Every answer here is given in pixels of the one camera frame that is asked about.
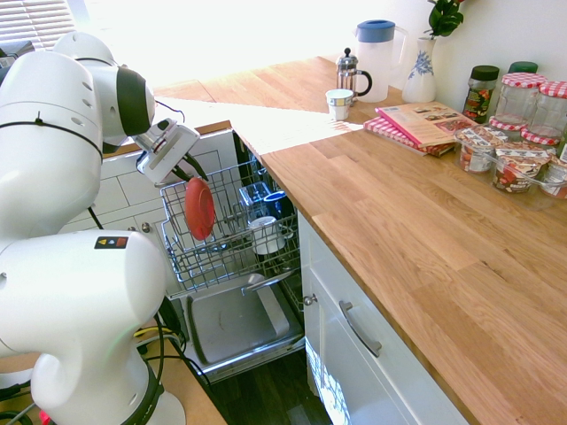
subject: wire rack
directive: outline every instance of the wire rack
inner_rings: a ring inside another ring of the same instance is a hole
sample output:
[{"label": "wire rack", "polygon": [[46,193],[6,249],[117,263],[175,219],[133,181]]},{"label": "wire rack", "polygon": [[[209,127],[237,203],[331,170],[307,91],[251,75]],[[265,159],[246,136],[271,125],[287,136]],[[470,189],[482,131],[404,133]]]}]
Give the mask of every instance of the wire rack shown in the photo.
[{"label": "wire rack", "polygon": [[[215,220],[213,232],[205,241],[197,240],[187,226],[186,183],[161,190],[167,217],[162,223],[164,242],[179,282],[179,290],[169,293],[170,298],[247,274],[259,273],[276,281],[275,277],[300,269],[296,213],[267,226],[250,228],[253,217],[242,202],[240,189],[264,182],[267,176],[255,160],[207,175]],[[277,189],[272,181],[268,186]]]}]

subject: coffee press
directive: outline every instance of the coffee press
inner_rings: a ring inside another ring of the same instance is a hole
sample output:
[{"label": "coffee press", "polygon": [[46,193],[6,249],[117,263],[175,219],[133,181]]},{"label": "coffee press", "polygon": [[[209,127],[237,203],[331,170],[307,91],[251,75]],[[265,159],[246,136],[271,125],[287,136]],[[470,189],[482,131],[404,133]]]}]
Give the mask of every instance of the coffee press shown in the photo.
[{"label": "coffee press", "polygon": [[[358,59],[356,56],[349,56],[350,54],[351,50],[347,47],[345,49],[345,55],[337,59],[337,89],[349,89],[354,92],[355,96],[364,96],[372,89],[372,77],[370,77],[370,74],[366,71],[356,69]],[[355,75],[364,75],[369,81],[369,86],[361,93],[354,91]]]}]

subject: white vase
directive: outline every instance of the white vase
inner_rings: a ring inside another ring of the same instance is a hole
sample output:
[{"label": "white vase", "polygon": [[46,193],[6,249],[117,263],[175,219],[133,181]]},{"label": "white vase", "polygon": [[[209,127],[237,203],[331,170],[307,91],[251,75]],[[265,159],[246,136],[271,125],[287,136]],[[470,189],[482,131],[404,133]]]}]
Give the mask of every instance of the white vase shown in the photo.
[{"label": "white vase", "polygon": [[411,68],[401,98],[409,104],[430,102],[435,99],[436,87],[433,74],[432,55],[435,39],[417,39],[416,64]]}]

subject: white pitcher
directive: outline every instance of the white pitcher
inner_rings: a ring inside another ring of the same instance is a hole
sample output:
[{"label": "white pitcher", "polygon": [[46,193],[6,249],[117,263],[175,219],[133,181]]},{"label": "white pitcher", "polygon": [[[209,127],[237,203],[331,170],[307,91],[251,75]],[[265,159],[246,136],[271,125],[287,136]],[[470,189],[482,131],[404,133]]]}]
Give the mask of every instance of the white pitcher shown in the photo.
[{"label": "white pitcher", "polygon": [[[394,31],[400,31],[404,35],[401,45],[400,59],[397,65],[392,67],[392,49]],[[365,96],[358,97],[361,102],[380,102],[388,97],[388,86],[390,83],[390,72],[399,67],[406,54],[406,40],[408,31],[396,27],[389,20],[377,19],[367,20],[358,24],[356,31],[356,56],[359,68],[366,70],[372,77],[372,88]],[[366,79],[358,79],[356,91],[364,92],[368,86]]]}]

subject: book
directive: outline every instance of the book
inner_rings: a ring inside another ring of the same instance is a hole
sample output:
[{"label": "book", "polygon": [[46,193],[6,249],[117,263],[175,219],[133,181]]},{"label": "book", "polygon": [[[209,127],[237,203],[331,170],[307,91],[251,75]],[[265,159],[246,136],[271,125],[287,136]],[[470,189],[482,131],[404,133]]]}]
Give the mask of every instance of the book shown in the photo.
[{"label": "book", "polygon": [[404,148],[408,148],[411,151],[417,153],[418,155],[430,154],[435,157],[440,157],[444,153],[450,151],[454,147],[454,143],[445,143],[435,146],[428,147],[418,147],[415,142],[409,140],[406,135],[399,131],[395,126],[393,126],[389,121],[382,117],[376,117],[372,120],[368,120],[363,124],[364,129],[371,131],[376,135],[380,135],[386,139],[395,142]]},{"label": "book", "polygon": [[401,104],[377,112],[420,148],[451,143],[455,131],[477,125],[440,102]]}]

